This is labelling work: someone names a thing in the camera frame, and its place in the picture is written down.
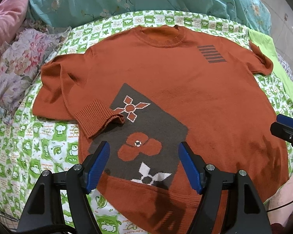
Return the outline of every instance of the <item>orange sweater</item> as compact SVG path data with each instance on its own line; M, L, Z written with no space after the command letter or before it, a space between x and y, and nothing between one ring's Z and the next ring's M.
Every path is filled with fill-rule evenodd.
M285 142L270 133L276 114L252 75L273 64L250 45L136 27L44 65L33 114L76 120L80 161L108 141L98 190L146 231L185 234L200 196L179 162L181 141L222 171L246 170L263 201L288 180Z

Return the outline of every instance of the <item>gray tiled floor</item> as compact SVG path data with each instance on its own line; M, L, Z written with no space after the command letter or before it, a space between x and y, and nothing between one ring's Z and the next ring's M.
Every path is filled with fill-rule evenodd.
M277 52L293 71L293 11L285 0L262 0L272 19L271 37Z

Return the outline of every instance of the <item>teal floral blanket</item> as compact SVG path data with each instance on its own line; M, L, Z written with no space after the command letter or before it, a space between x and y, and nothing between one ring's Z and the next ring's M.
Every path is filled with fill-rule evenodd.
M260 0L29 0L27 17L76 27L131 11L188 11L229 19L269 35L271 16Z

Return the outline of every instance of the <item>ribbed collar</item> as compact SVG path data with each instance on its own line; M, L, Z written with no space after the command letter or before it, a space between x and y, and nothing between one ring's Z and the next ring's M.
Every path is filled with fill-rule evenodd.
M154 40L154 39L151 39L142 31L145 28L147 27L137 26L133 30L137 38L149 44L150 46L154 46L154 47L172 48L172 47L179 46L184 40L186 35L183 27L175 25L174 28L176 28L179 31L178 35L175 38L173 38L172 40L165 40L165 41Z

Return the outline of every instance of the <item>screw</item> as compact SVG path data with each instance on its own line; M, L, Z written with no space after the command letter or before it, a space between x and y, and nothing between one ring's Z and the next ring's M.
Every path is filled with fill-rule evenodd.
M44 171L42 172L42 175L45 177L45 176L48 176L49 173L50 173L49 170L44 170Z
M213 166L212 164L208 164L206 166L206 169L209 170L209 171L213 171L213 170L215 170L215 166Z
M78 164L75 164L73 168L75 171L79 171L81 169L81 167L82 167L81 164L78 163Z
M246 171L244 171L244 170L240 170L240 171L239 171L239 174L240 174L241 176L246 176Z

